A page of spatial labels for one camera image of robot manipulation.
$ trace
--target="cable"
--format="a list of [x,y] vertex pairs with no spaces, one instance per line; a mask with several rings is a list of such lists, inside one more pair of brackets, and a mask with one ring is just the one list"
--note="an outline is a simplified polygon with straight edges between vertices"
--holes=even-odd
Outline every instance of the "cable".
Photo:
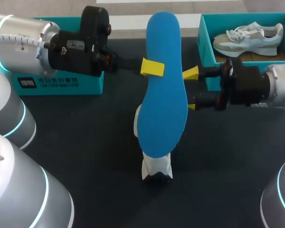
[[37,48],[53,50],[62,55],[65,55],[67,52],[67,49],[65,47],[59,47],[55,45],[55,43],[39,41],[39,40],[35,40],[35,39],[23,37],[23,36],[0,34],[0,42],[16,42],[16,43],[22,43],[22,44],[29,44]]
[[46,42],[30,39],[22,36],[14,36],[14,35],[3,35],[0,34],[0,42],[16,42],[16,43],[24,43],[29,44],[38,48],[45,48]]

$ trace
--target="shoe lace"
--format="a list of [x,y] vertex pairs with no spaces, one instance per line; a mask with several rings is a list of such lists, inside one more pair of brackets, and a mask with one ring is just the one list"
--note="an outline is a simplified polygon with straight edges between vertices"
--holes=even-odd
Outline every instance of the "shoe lace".
[[226,34],[230,40],[234,41],[238,38],[248,38],[249,36],[246,35],[246,31],[242,31],[241,28],[244,26],[237,27],[235,30],[226,30]]

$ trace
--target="sticker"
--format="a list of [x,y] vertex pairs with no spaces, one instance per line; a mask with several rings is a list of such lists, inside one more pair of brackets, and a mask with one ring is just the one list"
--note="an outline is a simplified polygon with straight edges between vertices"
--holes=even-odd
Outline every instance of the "sticker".
[[18,82],[23,89],[36,89],[36,83],[32,77],[19,77]]
[[67,48],[84,50],[85,43],[81,40],[68,40],[66,44]]
[[41,88],[70,88],[79,87],[76,77],[39,77],[38,82]]

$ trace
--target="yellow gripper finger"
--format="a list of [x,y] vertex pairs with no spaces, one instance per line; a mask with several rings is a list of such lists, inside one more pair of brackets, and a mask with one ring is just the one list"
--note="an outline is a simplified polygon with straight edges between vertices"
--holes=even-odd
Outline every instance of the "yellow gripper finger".
[[147,60],[145,58],[142,59],[142,68],[141,75],[155,75],[163,77],[163,72],[165,70],[165,65],[163,63],[158,63],[154,61]]
[[199,67],[196,66],[182,73],[184,80],[198,80],[199,79]]
[[188,104],[188,108],[195,110],[195,104]]

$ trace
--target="white cable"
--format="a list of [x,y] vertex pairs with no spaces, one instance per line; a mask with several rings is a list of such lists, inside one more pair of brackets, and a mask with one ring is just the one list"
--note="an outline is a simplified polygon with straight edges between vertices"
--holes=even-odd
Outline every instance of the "white cable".
[[44,41],[34,40],[22,36],[3,35],[3,34],[0,34],[0,42],[17,42],[17,43],[29,44],[38,48],[44,48],[45,44]]

